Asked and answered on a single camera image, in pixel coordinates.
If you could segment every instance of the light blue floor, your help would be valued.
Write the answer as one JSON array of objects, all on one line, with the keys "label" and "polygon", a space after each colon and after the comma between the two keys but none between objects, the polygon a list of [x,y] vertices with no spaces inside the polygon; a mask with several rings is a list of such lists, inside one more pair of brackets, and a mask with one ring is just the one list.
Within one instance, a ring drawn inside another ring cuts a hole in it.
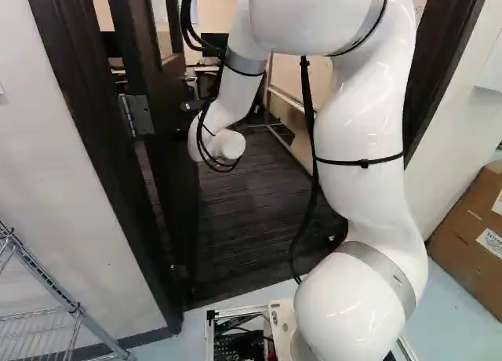
[{"label": "light blue floor", "polygon": [[[435,262],[430,261],[429,268],[424,297],[406,327],[406,336],[419,360],[502,360],[502,323]],[[295,289],[295,282],[290,280],[186,312],[180,336],[135,348],[133,352],[138,361],[203,361],[208,308],[267,304],[292,297]]]}]

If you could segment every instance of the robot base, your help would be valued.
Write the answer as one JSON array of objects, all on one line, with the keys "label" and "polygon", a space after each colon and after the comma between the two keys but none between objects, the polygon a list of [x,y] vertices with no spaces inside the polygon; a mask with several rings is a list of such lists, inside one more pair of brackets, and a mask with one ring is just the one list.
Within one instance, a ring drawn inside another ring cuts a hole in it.
[{"label": "robot base", "polygon": [[292,299],[270,302],[268,315],[279,361],[318,361],[296,328]]},{"label": "robot base", "polygon": [[[254,330],[261,329],[265,336],[273,337],[278,361],[319,361],[296,328],[293,299],[291,298],[271,301],[268,305],[263,306],[208,310],[205,325],[206,361],[215,360],[215,330],[218,323],[224,323],[229,319],[236,321],[235,325],[239,326],[243,323],[252,323],[254,320],[252,325]],[[265,354],[268,354],[270,350],[266,346]],[[393,347],[392,353],[384,361],[419,360],[407,340],[401,336]]]}]

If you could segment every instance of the dark carpet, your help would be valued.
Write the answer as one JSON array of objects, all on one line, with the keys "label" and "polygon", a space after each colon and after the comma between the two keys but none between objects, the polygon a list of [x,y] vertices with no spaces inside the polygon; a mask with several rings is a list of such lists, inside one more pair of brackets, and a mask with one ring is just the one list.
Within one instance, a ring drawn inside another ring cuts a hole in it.
[{"label": "dark carpet", "polygon": [[[237,169],[215,173],[201,164],[198,273],[194,306],[291,278],[289,244],[310,193],[310,178],[265,128],[247,129]],[[308,272],[330,250],[330,236],[347,231],[322,194],[304,241],[297,270]]]}]

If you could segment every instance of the dark wooden door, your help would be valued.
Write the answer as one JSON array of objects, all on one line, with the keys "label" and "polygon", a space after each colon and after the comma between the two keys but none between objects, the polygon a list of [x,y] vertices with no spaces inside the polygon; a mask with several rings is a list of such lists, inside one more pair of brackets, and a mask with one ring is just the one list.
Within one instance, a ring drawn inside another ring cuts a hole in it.
[{"label": "dark wooden door", "polygon": [[166,0],[167,52],[159,47],[161,31],[155,24],[151,0],[108,2],[129,90],[147,98],[154,132],[141,138],[162,209],[161,227],[165,225],[176,262],[173,267],[190,291],[197,268],[199,183],[197,165],[189,158],[186,143],[192,115],[181,110],[189,92],[177,0]]}]

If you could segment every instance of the floor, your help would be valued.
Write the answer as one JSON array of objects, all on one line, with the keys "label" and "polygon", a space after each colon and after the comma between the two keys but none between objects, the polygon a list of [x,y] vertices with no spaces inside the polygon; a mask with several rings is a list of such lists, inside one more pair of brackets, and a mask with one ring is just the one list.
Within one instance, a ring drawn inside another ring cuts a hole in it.
[{"label": "floor", "polygon": [[[264,128],[247,128],[237,169],[215,173],[201,164],[197,301],[218,301],[284,281],[289,245],[300,226],[311,181]],[[305,239],[297,247],[300,273],[330,251],[329,237],[344,236],[345,220],[319,193]]]},{"label": "floor", "polygon": [[[489,314],[467,291],[434,261],[430,279],[406,336],[420,361],[495,361],[502,355],[502,323]],[[266,304],[292,297],[292,280],[197,308],[185,313],[178,337],[133,349],[138,361],[203,361],[204,320],[208,308]]]}]

